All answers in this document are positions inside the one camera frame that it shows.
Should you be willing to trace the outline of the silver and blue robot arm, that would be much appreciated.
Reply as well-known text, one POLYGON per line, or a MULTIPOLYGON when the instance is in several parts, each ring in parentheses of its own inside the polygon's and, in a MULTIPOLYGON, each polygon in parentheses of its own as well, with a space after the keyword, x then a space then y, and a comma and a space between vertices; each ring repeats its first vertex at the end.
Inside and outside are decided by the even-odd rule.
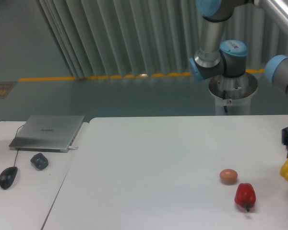
MULTIPOLYGON (((198 0, 196 8, 203 17, 200 45, 189 59, 192 75, 200 80, 217 75, 240 77, 245 72, 246 46, 225 49, 221 41, 226 21, 236 7, 253 4, 261 8, 288 36, 288 0, 198 0)), ((266 78, 288 96, 288 57, 278 55, 265 66, 266 78)))

